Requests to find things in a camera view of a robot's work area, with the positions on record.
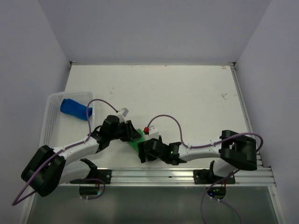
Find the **blue towel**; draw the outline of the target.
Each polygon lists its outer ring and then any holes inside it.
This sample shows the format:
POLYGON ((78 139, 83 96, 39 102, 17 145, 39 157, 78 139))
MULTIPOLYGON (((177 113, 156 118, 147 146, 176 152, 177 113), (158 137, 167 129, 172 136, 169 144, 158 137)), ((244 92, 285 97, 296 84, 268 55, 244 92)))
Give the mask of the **blue towel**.
POLYGON ((72 99, 63 99, 60 105, 60 112, 87 121, 87 118, 92 115, 93 109, 87 109, 85 105, 72 99))

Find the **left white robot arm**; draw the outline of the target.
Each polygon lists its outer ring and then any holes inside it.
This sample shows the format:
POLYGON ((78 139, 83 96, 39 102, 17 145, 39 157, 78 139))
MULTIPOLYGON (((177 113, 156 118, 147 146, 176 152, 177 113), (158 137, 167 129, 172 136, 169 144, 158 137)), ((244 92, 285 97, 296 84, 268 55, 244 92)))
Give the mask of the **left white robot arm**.
POLYGON ((109 115, 81 141, 63 147, 41 146, 21 178, 40 196, 49 195, 58 185, 67 182, 99 183, 97 166, 87 156, 101 152, 113 140, 131 142, 141 138, 130 120, 109 115))

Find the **green towel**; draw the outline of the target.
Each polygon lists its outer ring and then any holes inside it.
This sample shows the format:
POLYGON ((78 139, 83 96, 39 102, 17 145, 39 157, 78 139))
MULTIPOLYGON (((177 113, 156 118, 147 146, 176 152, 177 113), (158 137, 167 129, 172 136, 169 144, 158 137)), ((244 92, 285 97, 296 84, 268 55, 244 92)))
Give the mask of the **green towel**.
POLYGON ((137 140, 129 141, 128 144, 129 144, 130 148, 133 149, 138 154, 139 153, 138 143, 145 141, 145 135, 144 135, 143 130, 141 130, 141 129, 137 129, 137 132, 141 135, 141 138, 139 138, 137 140))

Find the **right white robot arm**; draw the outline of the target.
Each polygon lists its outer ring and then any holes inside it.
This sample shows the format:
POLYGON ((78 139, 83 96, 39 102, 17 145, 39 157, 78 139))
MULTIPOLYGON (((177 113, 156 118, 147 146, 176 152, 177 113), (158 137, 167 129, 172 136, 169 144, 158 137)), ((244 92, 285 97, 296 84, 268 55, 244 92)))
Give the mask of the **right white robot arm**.
POLYGON ((182 142, 164 144, 162 138, 151 138, 139 142, 138 157, 141 163, 159 159, 166 164, 178 166, 197 159, 214 158, 210 163, 208 178, 213 183, 219 183, 226 176, 231 176, 237 170, 257 170, 256 140, 263 140, 255 133, 236 133, 223 130, 218 141, 210 141, 206 145, 191 146, 182 142))

